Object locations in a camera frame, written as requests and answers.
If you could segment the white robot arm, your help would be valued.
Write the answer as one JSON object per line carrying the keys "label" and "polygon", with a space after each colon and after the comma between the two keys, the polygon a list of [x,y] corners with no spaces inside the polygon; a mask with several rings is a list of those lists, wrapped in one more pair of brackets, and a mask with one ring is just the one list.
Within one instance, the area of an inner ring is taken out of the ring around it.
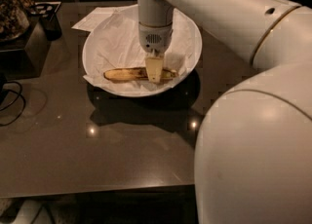
{"label": "white robot arm", "polygon": [[287,0],[166,0],[259,74],[198,132],[200,224],[312,224],[311,11]]}

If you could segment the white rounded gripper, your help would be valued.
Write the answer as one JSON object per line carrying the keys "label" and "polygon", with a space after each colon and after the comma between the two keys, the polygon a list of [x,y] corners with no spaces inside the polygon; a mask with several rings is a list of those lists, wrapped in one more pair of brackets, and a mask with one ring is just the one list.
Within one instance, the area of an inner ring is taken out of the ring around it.
{"label": "white rounded gripper", "polygon": [[172,41],[173,26],[152,27],[143,24],[138,25],[138,38],[141,47],[147,53],[158,53],[160,55],[148,54],[145,58],[145,68],[148,80],[158,84],[161,81],[164,55]]}

